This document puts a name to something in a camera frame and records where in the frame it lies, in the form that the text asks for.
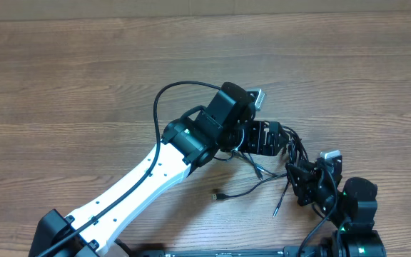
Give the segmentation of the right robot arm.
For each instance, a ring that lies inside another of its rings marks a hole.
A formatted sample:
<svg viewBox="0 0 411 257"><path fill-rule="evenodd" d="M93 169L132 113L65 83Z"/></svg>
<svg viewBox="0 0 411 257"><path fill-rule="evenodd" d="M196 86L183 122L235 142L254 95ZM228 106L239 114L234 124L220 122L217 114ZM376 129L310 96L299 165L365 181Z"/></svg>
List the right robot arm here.
<svg viewBox="0 0 411 257"><path fill-rule="evenodd" d="M316 205L323 216L299 246L286 247L296 256L385 257L384 244L373 228L377 186L365 178L342 179L343 157L321 156L314 162L285 165L298 205Z"/></svg>

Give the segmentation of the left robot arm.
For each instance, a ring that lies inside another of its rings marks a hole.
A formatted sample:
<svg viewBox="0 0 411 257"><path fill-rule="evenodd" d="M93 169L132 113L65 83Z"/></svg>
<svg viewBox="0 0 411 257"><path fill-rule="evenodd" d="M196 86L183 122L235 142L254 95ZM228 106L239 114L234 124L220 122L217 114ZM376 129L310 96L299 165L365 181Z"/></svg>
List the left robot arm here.
<svg viewBox="0 0 411 257"><path fill-rule="evenodd" d="M162 193L212 161L218 151L276 156L289 136L276 121L257 121L265 94L231 82L156 130L150 153L107 191L62 216L48 212L38 223L30 256L106 256L126 227Z"/></svg>

